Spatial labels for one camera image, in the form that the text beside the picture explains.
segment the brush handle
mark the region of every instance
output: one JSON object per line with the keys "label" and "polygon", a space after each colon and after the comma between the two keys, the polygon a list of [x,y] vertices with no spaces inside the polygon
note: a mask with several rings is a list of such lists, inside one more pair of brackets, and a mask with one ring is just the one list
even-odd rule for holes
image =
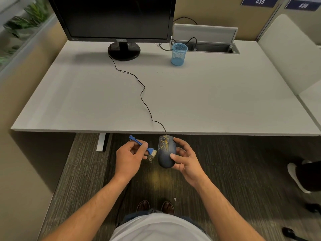
{"label": "brush handle", "polygon": [[137,139],[135,139],[132,135],[130,135],[130,136],[129,136],[129,139],[131,139],[131,140],[133,140],[133,141],[135,141],[135,142],[139,143],[139,145],[142,145],[142,143],[141,143],[141,142],[139,142]]}

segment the blue mesh cup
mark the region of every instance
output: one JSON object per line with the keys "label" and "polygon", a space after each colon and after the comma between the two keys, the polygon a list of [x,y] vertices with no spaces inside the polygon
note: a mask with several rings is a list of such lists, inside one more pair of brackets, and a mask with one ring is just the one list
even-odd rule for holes
{"label": "blue mesh cup", "polygon": [[172,45],[172,59],[171,63],[175,66],[181,66],[184,63],[187,46],[182,43],[175,43]]}

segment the brush bristles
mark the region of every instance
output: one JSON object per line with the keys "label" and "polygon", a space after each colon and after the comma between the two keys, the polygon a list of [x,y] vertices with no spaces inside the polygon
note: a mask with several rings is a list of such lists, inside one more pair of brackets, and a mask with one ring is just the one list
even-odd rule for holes
{"label": "brush bristles", "polygon": [[155,157],[156,153],[157,153],[157,150],[153,150],[153,152],[152,152],[150,155],[151,155],[152,157]]}

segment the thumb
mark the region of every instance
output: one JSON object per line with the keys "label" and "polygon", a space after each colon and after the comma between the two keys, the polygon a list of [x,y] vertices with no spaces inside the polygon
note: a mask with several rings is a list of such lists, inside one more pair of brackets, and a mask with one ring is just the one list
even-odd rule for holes
{"label": "thumb", "polygon": [[148,147],[148,143],[147,142],[143,143],[137,150],[135,156],[137,156],[139,159],[142,159],[142,156],[145,154],[147,147]]}
{"label": "thumb", "polygon": [[189,158],[187,158],[187,157],[182,157],[182,156],[175,155],[175,154],[170,154],[170,157],[172,158],[172,160],[174,160],[177,163],[182,163],[184,165],[188,165]]}

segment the desk number sign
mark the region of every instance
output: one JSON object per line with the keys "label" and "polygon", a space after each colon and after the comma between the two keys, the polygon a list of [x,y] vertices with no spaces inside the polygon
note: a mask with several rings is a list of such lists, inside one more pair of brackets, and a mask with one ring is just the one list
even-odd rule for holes
{"label": "desk number sign", "polygon": [[272,8],[278,0],[243,0],[241,5]]}
{"label": "desk number sign", "polygon": [[316,11],[321,5],[321,0],[290,0],[285,9]]}

